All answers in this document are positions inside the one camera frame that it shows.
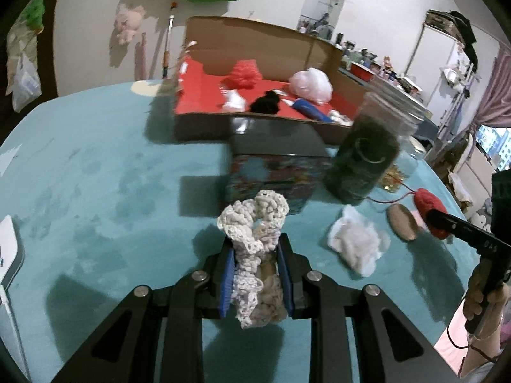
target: red cord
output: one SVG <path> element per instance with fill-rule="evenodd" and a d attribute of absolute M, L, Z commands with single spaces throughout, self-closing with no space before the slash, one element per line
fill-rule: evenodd
<path fill-rule="evenodd" d="M 408 190 L 410 190 L 407 194 L 401 196 L 399 199 L 395 199 L 395 200 L 390 200 L 390 201 L 379 201 L 379 200 L 375 200 L 375 199 L 372 199 L 370 198 L 369 196 L 367 196 L 367 198 L 369 200 L 372 200 L 373 202 L 375 203 L 381 203 L 381 204 L 392 204 L 392 203 L 397 203 L 399 201 L 401 201 L 402 199 L 404 199 L 407 195 L 410 195 L 410 194 L 415 194 L 416 191 L 415 190 L 412 190 L 411 188 L 409 188 L 405 183 L 403 183 L 400 179 L 397 179 L 396 177 L 394 176 L 391 176 L 390 174 L 387 174 L 388 176 L 392 177 L 394 180 L 396 180 L 397 182 L 399 182 L 400 184 L 402 184 L 403 186 L 405 186 Z"/>
<path fill-rule="evenodd" d="M 386 201 L 380 201 L 380 200 L 375 200 L 375 199 L 372 199 L 371 197 L 367 197 L 369 200 L 372 200 L 373 202 L 375 203 L 382 203 L 382 204 L 392 204 L 392 203 L 397 203 L 398 201 L 404 199 L 407 195 L 410 195 L 410 194 L 415 194 L 415 192 L 412 190 L 412 191 L 409 191 L 407 194 L 403 195 L 402 197 L 400 197 L 399 199 L 395 199 L 395 200 L 389 200 L 388 202 Z"/>

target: decorative tin box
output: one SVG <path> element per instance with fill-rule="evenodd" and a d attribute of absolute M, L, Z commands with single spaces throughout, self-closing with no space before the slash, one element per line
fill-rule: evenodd
<path fill-rule="evenodd" d="M 330 162 L 316 131 L 302 122 L 233 118 L 231 162 L 225 192 L 228 204 L 275 190 L 300 213 Z"/>

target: pink plush toy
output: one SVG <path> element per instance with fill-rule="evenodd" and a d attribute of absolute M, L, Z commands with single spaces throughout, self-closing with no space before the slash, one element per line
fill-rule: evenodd
<path fill-rule="evenodd" d="M 137 34 L 146 11 L 139 5 L 131 10 L 123 10 L 116 15 L 116 29 L 120 32 L 117 35 L 119 44 L 128 44 Z"/>

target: pink curtain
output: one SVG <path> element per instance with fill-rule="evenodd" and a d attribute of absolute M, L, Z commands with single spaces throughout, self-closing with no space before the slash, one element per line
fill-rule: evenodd
<path fill-rule="evenodd" d="M 474 138 L 481 125 L 511 128 L 511 52 L 502 45 L 486 92 L 469 127 Z"/>

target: metal screw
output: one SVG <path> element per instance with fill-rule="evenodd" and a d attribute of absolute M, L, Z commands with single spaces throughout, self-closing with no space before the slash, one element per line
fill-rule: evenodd
<path fill-rule="evenodd" d="M 149 294 L 149 288 L 145 285 L 139 285 L 135 288 L 133 291 L 136 297 L 145 297 L 147 294 Z"/>
<path fill-rule="evenodd" d="M 321 272 L 318 271 L 308 271 L 307 272 L 307 278 L 309 278 L 311 281 L 319 281 L 323 275 L 321 275 Z"/>
<path fill-rule="evenodd" d="M 208 273 L 205 271 L 195 271 L 192 273 L 192 279 L 195 281 L 205 281 L 208 278 Z"/>
<path fill-rule="evenodd" d="M 373 284 L 370 284 L 370 285 L 367 285 L 367 286 L 365 287 L 365 291 L 366 291 L 366 293 L 368 293 L 369 295 L 372 295 L 372 296 L 374 296 L 374 297 L 375 297 L 375 296 L 377 296 L 377 295 L 379 295 L 379 294 L 380 294 L 380 291 L 381 291 L 381 290 L 380 290 L 379 286 L 377 286 L 377 285 L 373 285 Z"/>

